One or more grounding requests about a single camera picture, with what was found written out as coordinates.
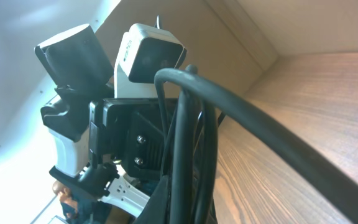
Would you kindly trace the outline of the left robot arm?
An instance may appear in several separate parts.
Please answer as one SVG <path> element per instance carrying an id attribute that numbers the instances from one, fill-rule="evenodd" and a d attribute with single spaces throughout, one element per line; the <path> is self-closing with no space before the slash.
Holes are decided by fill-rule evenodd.
<path id="1" fill-rule="evenodd" d="M 111 64 L 91 26 L 40 43 L 35 54 L 55 82 L 40 110 L 57 144 L 50 175 L 85 202 L 103 202 L 145 219 L 166 201 L 166 151 L 154 76 L 178 68 L 185 46 L 160 26 L 134 24 Z"/>

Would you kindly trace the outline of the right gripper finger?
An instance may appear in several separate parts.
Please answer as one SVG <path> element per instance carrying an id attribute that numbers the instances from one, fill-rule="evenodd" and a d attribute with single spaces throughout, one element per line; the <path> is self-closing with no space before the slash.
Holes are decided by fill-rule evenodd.
<path id="1" fill-rule="evenodd" d="M 165 176 L 158 183 L 149 202 L 136 218 L 139 224 L 216 223 L 213 190 L 215 180 L 209 175 L 198 180 Z"/>

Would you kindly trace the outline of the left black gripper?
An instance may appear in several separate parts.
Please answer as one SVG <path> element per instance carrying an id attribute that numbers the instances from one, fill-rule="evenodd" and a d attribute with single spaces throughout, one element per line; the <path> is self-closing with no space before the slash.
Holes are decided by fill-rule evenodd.
<path id="1" fill-rule="evenodd" d="M 89 162 L 122 159 L 130 177 L 159 180 L 164 133 L 157 98 L 106 98 L 89 104 Z"/>

